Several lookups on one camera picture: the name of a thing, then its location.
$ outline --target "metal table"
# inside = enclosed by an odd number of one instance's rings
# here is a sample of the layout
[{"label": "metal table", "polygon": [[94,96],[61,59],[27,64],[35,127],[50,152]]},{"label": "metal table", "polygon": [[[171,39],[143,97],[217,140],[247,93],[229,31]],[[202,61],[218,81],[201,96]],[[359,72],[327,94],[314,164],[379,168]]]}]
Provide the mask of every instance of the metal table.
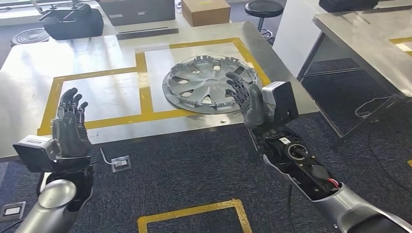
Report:
[{"label": "metal table", "polygon": [[[363,70],[383,86],[391,97],[347,133],[342,133],[327,114],[322,115],[340,138],[370,123],[388,108],[412,97],[412,6],[373,9],[362,12],[319,14],[313,22],[322,30],[305,62],[304,73],[322,46],[335,43]],[[343,70],[351,72],[357,68]]]},{"label": "metal table", "polygon": [[179,33],[120,40],[101,36],[13,47],[0,71],[0,162],[18,159],[12,144],[28,134],[49,135],[60,95],[77,87],[92,144],[214,129],[242,123],[240,112],[202,115],[175,109],[162,80],[195,56],[233,56],[253,66],[260,84],[292,83],[299,114],[319,111],[253,24],[180,28]]}]

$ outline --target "white label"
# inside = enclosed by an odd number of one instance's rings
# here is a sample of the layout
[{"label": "white label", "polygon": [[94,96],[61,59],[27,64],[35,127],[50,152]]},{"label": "white label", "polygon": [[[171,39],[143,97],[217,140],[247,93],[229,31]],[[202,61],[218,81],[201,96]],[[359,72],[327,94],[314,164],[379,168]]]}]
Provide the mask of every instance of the white label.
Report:
[{"label": "white label", "polygon": [[285,144],[285,145],[291,143],[291,141],[289,141],[289,139],[287,139],[287,138],[285,138],[285,137],[280,138],[279,140],[280,140],[281,142],[283,142],[283,144]]},{"label": "white label", "polygon": [[4,215],[15,215],[15,214],[18,214],[19,212],[20,212],[20,207],[16,207],[16,208],[7,209]]},{"label": "white label", "polygon": [[127,160],[115,162],[115,166],[124,166],[124,165],[127,165]]},{"label": "white label", "polygon": [[109,15],[109,18],[121,18],[123,17],[122,14],[118,14],[118,15]]}]

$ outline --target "black stool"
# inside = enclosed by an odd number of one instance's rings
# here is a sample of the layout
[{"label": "black stool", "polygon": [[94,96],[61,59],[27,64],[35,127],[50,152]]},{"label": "black stool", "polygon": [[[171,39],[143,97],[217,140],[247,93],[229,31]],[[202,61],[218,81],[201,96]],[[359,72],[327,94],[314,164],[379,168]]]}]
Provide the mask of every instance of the black stool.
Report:
[{"label": "black stool", "polygon": [[251,16],[260,18],[259,24],[257,25],[257,30],[261,32],[262,36],[270,44],[273,44],[273,32],[262,27],[263,20],[265,18],[272,18],[281,15],[283,13],[283,6],[280,3],[271,0],[255,0],[246,4],[245,12]]}]

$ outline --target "black cushion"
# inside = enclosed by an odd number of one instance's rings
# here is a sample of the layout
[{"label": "black cushion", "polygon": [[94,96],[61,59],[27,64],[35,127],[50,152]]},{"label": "black cushion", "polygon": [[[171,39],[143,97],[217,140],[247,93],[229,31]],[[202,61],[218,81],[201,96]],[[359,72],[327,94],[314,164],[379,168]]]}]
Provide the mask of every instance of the black cushion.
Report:
[{"label": "black cushion", "polygon": [[259,18],[272,18],[283,13],[283,6],[275,1],[255,0],[246,4],[245,12]]}]

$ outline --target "yellow floor marking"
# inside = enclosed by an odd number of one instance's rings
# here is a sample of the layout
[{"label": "yellow floor marking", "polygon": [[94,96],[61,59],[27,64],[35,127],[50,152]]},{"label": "yellow floor marking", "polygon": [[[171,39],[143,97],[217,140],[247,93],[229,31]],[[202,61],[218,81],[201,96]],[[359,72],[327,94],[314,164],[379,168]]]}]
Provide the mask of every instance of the yellow floor marking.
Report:
[{"label": "yellow floor marking", "polygon": [[239,218],[240,225],[244,233],[252,233],[252,228],[250,227],[249,220],[247,219],[246,212],[244,210],[243,204],[239,199],[233,199],[223,202],[218,202],[209,205],[202,205],[191,207],[183,210],[175,210],[166,213],[161,213],[151,216],[142,216],[137,220],[137,227],[139,233],[147,233],[147,224],[151,222],[159,222],[168,219],[190,216],[195,214],[206,213],[215,210],[221,210],[226,208],[234,207]]},{"label": "yellow floor marking", "polygon": [[394,43],[399,49],[407,53],[409,56],[412,56],[412,48],[404,44],[406,42],[412,42],[412,37],[389,39],[389,41]]},{"label": "yellow floor marking", "polygon": [[[258,76],[260,77],[262,81],[262,84],[263,85],[270,84],[270,80],[266,76],[263,69],[259,66],[255,58],[251,55],[251,53],[246,48],[246,46],[242,43],[242,41],[237,37],[228,38],[228,39],[220,39],[220,40],[209,40],[209,41],[172,44],[172,45],[169,45],[169,47],[170,49],[177,49],[177,48],[196,47],[196,46],[204,46],[204,45],[216,45],[216,44],[224,44],[224,43],[233,43],[238,49],[239,53],[243,56],[245,61],[248,63],[252,63],[252,65],[255,68],[256,73],[258,74]],[[161,48],[153,47],[153,50],[159,50],[159,49]],[[102,128],[102,127],[108,127],[108,126],[131,124],[131,123],[138,123],[138,122],[152,121],[152,120],[161,120],[161,119],[168,119],[168,118],[175,118],[175,117],[188,117],[188,116],[193,116],[193,115],[198,114],[198,113],[190,112],[190,111],[183,110],[183,109],[176,109],[176,110],[157,112],[157,113],[153,112],[152,95],[150,92],[150,83],[149,83],[149,79],[147,75],[146,57],[145,57],[145,53],[141,52],[141,53],[136,54],[136,66],[135,67],[104,70],[104,71],[90,72],[90,73],[84,73],[84,74],[74,74],[74,75],[67,75],[67,76],[54,78],[53,83],[51,85],[49,98],[47,100],[46,110],[45,110],[40,128],[37,130],[37,135],[44,136],[44,135],[51,134],[51,120],[56,117],[56,112],[57,112],[57,107],[59,104],[63,82],[77,80],[77,79],[107,76],[107,75],[131,73],[131,72],[137,72],[141,114],[133,115],[133,116],[122,116],[122,117],[116,117],[116,118],[110,118],[110,119],[88,121],[85,123],[87,129],[95,129],[95,128]]]}]

